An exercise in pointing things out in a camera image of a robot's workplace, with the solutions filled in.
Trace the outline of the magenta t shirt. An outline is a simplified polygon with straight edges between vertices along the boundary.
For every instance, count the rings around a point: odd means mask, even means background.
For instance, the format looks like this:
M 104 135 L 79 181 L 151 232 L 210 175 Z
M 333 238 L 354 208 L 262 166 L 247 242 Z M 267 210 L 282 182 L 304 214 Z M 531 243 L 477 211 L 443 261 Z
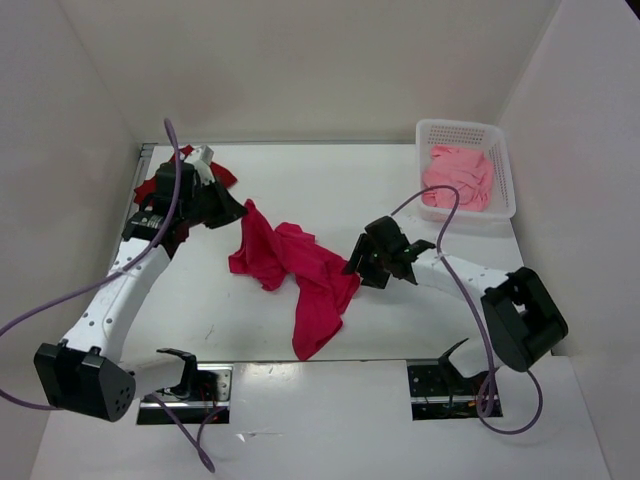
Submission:
M 233 274 L 248 275 L 269 292 L 293 276 L 299 288 L 292 334 L 300 361 L 317 354 L 343 327 L 342 315 L 360 287 L 355 274 L 345 274 L 347 261 L 322 247 L 299 225 L 282 222 L 272 227 L 248 199 L 241 219 L 241 244 L 229 256 Z

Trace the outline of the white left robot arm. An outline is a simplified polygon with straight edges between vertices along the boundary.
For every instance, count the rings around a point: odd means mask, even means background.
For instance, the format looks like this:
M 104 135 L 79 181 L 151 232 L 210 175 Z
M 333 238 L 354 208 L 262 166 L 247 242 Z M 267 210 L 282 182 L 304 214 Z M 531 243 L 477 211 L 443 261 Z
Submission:
M 112 279 L 100 286 L 77 323 L 57 344 L 42 344 L 34 365 L 53 408 L 115 422 L 137 398 L 166 389 L 180 400 L 200 385 L 195 355 L 158 349 L 158 358 L 125 364 L 129 330 L 151 287 L 192 227 L 216 229 L 246 215 L 212 169 L 210 151 L 195 150 L 180 165 L 163 163 L 156 186 L 126 222 Z

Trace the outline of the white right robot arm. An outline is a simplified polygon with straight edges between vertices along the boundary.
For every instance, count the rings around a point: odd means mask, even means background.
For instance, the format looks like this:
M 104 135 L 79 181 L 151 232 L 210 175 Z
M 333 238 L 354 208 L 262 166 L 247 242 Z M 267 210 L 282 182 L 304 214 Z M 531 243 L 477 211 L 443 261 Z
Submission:
M 450 393 L 464 391 L 475 375 L 489 369 L 485 343 L 497 368 L 525 372 L 568 334 L 568 324 L 534 270 L 496 270 L 440 252 L 423 239 L 410 242 L 390 216 L 365 227 L 343 273 L 377 289 L 394 277 L 471 301 L 484 332 L 479 341 L 456 347 L 439 368 L 439 382 Z

